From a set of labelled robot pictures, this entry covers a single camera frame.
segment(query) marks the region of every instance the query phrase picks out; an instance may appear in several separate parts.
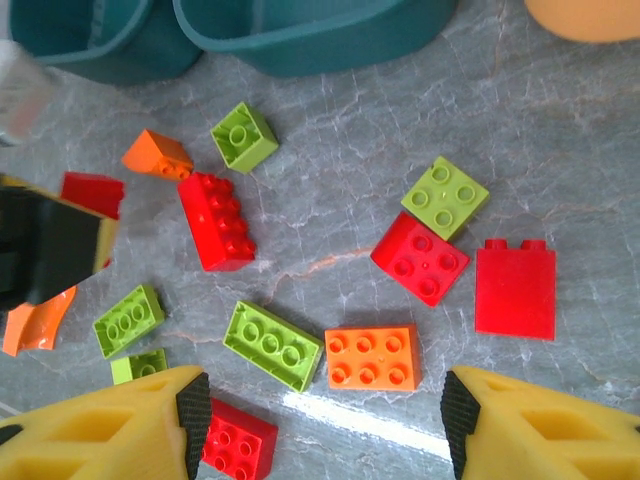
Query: gray marble surface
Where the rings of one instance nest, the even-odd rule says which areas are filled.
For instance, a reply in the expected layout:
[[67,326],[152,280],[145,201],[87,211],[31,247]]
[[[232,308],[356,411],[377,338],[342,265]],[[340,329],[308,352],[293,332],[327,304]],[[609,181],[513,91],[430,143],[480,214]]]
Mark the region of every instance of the gray marble surface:
[[[113,264],[81,284],[53,352],[0,355],[0,401],[25,411],[111,384],[92,322],[136,285],[161,292],[166,323],[128,353],[165,347],[212,391],[279,425],[271,478],[453,478],[439,400],[469,364],[640,413],[640,43],[571,44],[521,0],[462,0],[429,46],[340,74],[272,79],[205,55],[179,80],[116,89],[61,76],[33,141],[0,168],[57,189],[65,170],[127,183]],[[240,101],[280,150],[250,175],[225,170],[209,136]],[[143,128],[181,140],[197,169],[236,185],[257,260],[205,274],[175,185],[120,162]],[[541,237],[558,252],[557,340],[474,333],[474,267],[430,309],[369,259],[400,199],[438,155],[491,201],[455,245]],[[292,393],[222,345],[235,302],[256,301],[318,336],[337,325],[416,322],[417,392]],[[203,465],[199,479],[220,478]]]

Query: curved orange piece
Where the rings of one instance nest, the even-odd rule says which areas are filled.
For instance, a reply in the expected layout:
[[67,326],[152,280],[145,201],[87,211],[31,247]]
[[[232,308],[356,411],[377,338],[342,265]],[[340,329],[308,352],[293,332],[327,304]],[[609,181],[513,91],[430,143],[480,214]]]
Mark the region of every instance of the curved orange piece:
[[37,306],[23,303],[9,312],[2,351],[15,357],[22,350],[53,350],[60,322],[71,306],[78,287]]
[[640,38],[640,0],[525,0],[544,28],[568,40],[609,43]]

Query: black rubber pad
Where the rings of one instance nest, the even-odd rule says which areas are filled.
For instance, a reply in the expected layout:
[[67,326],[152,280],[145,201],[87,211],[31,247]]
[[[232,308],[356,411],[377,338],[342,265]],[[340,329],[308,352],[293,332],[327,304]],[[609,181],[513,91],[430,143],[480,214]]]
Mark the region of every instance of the black rubber pad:
[[180,426],[187,431],[185,464],[189,480],[198,475],[202,449],[211,423],[209,375],[202,372],[176,395]]
[[453,473],[457,480],[462,480],[467,463],[466,439],[476,430],[480,404],[452,371],[447,372],[444,382],[440,412],[451,450]]
[[19,434],[21,431],[22,431],[22,426],[15,425],[15,424],[5,425],[4,427],[0,428],[0,445],[4,444],[5,442],[8,442],[17,434]]

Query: orange duplo brick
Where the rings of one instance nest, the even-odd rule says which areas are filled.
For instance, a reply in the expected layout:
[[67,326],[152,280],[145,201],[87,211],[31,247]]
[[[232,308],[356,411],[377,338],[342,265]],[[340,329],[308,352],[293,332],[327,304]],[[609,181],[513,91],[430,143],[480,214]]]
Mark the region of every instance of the orange duplo brick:
[[2,351],[15,357],[22,350],[53,350],[58,328],[76,296],[71,287],[40,305],[23,303],[9,312]]
[[122,163],[134,172],[174,181],[188,178],[193,171],[193,162],[180,142],[151,130],[142,131]]
[[415,324],[334,328],[324,336],[330,388],[414,391],[422,381]]

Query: small lime green brick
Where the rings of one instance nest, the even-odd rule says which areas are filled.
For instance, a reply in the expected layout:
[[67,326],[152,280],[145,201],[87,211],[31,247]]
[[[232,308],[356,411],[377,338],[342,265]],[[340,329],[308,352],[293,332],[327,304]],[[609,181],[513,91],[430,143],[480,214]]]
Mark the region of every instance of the small lime green brick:
[[146,377],[167,368],[164,348],[111,361],[111,375],[114,385]]
[[93,324],[102,356],[121,352],[164,322],[164,312],[150,285],[140,285]]
[[242,102],[211,129],[227,167],[249,173],[278,149],[278,141],[264,117]]
[[444,157],[402,199],[418,220],[449,240],[489,200],[489,191]]

